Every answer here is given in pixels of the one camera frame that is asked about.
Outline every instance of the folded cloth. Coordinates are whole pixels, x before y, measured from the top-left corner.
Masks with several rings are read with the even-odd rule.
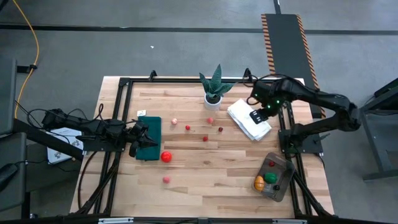
[[[252,111],[253,109],[242,99],[227,109],[228,114],[251,140],[260,141],[271,130],[271,126],[266,121],[255,124],[249,115]]]

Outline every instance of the concrete floor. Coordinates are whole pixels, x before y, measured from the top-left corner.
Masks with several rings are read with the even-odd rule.
[[[19,0],[33,24],[136,27],[261,28],[261,13],[274,13],[272,0]],[[280,0],[282,13],[300,14],[306,29],[398,29],[394,0]],[[10,2],[0,22],[23,22]],[[246,67],[266,74],[262,34],[52,32],[38,31],[39,69],[21,103],[34,108],[81,108],[93,116],[106,75],[197,75],[221,63],[225,75],[241,77]],[[308,35],[323,91],[348,96],[358,106],[397,77],[398,36]],[[20,64],[34,60],[30,31],[0,30],[0,53]],[[21,84],[25,75],[18,75]],[[345,218],[398,222],[398,179],[364,183],[376,171],[363,129],[331,132],[323,140],[326,176],[335,213]],[[75,180],[36,192],[32,211],[66,214]],[[0,218],[13,218],[8,211]]]

